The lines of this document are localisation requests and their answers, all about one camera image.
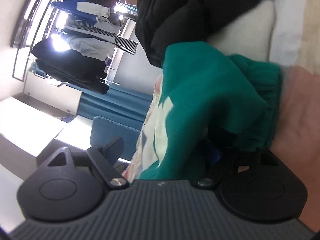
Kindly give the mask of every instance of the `bright light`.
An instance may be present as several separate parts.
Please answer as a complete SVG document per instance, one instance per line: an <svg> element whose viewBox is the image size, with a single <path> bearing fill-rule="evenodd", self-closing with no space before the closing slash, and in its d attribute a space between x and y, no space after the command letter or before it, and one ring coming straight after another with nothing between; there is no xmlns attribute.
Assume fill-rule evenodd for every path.
<svg viewBox="0 0 320 240"><path fill-rule="evenodd" d="M121 159L121 158L119 158L118 161L123 162L123 163L131 163L131 161L127 161L127 160Z"/></svg>
<svg viewBox="0 0 320 240"><path fill-rule="evenodd" d="M66 51L71 49L68 43L66 43L59 35L52 34L52 45L56 51Z"/></svg>
<svg viewBox="0 0 320 240"><path fill-rule="evenodd" d="M58 19L56 21L56 28L62 29L64 28L64 25L66 24L66 21L68 19L68 14L64 11L60 11L60 14L58 16Z"/></svg>
<svg viewBox="0 0 320 240"><path fill-rule="evenodd" d="M54 78L49 78L49 79L48 79L48 82L49 82L50 85L54 85L54 86L61 85L61 81L56 80L56 79L54 79Z"/></svg>
<svg viewBox="0 0 320 240"><path fill-rule="evenodd" d="M24 14L24 17L23 17L25 20L28 20L30 12L31 12L33 6L35 5L35 2L36 2L36 0L31 0L30 1L29 5L28 5L28 8L26 10L26 13Z"/></svg>
<svg viewBox="0 0 320 240"><path fill-rule="evenodd" d="M120 5L120 4L116 4L115 11L116 12L127 12L128 10L127 10L126 7L124 7L124 6Z"/></svg>

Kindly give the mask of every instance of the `patterned fabric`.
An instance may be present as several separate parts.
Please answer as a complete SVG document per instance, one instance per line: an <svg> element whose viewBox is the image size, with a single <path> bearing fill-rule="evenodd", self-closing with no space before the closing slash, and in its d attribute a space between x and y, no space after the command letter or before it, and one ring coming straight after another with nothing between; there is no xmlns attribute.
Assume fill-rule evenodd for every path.
<svg viewBox="0 0 320 240"><path fill-rule="evenodd" d="M119 37L114 33L110 33L110 32L98 29L86 22L75 21L69 17L66 21L65 27L76 29L79 31L82 30L85 32L90 32L92 35L99 34L98 37L100 38L102 38L103 35L108 37L113 37L115 38L114 42L111 42L109 39L106 39L106 40L115 44L118 49L123 50L124 52L127 52L131 55L134 55L136 53L137 46L138 46L137 42Z"/></svg>
<svg viewBox="0 0 320 240"><path fill-rule="evenodd" d="M126 178L127 181L133 182L135 179L138 179L140 174L143 171L142 167L142 150L146 146L146 133L148 133L149 128L154 128L156 125L156 116L158 111L158 105L160 100L160 92L162 86L162 75L160 75L154 85L153 98L150 105L150 108L147 112L145 121L141 128L141 133L137 140L136 152L134 153L131 163L128 165L127 169L122 173L122 176Z"/></svg>

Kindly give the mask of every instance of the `metal screw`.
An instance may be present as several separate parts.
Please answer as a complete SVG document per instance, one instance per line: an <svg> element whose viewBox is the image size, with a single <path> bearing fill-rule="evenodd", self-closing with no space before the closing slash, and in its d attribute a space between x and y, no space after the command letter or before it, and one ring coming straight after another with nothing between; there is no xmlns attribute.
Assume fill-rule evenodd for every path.
<svg viewBox="0 0 320 240"><path fill-rule="evenodd" d="M111 182L111 185L115 187L120 187L127 183L127 181L123 178L114 178L110 182Z"/></svg>
<svg viewBox="0 0 320 240"><path fill-rule="evenodd" d="M209 187L213 184L213 180L209 178L202 178L198 180L198 185L201 187Z"/></svg>

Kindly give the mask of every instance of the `circular button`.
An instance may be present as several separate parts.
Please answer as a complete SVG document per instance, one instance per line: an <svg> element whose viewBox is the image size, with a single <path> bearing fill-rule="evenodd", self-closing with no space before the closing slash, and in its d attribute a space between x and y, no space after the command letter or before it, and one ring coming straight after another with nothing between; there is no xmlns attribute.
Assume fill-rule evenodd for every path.
<svg viewBox="0 0 320 240"><path fill-rule="evenodd" d="M202 178L198 180L198 185L201 187L209 187L213 184L213 180L209 178Z"/></svg>
<svg viewBox="0 0 320 240"><path fill-rule="evenodd" d="M77 186L69 179L52 179L44 183L39 191L48 200L63 200L72 197Z"/></svg>
<svg viewBox="0 0 320 240"><path fill-rule="evenodd" d="M114 178L111 180L111 185L115 187L123 186L127 183L127 181L123 178Z"/></svg>
<svg viewBox="0 0 320 240"><path fill-rule="evenodd" d="M260 199L275 199L284 193L284 186L274 179L255 179L248 183L251 196Z"/></svg>

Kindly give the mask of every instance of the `black coat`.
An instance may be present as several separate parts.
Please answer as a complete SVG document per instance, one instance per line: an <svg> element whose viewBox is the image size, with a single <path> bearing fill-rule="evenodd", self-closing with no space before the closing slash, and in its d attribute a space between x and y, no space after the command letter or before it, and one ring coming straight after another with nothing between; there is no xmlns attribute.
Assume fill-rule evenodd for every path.
<svg viewBox="0 0 320 240"><path fill-rule="evenodd" d="M149 62L162 67L164 53L169 45L182 41L205 41L210 34L252 9L260 1L138 0L135 34Z"/></svg>
<svg viewBox="0 0 320 240"><path fill-rule="evenodd" d="M99 77L106 76L103 72L106 67L104 61L85 57L72 49L56 51L52 38L40 41L31 53L38 58L38 67L56 80L100 94L108 92L109 86L99 80Z"/></svg>

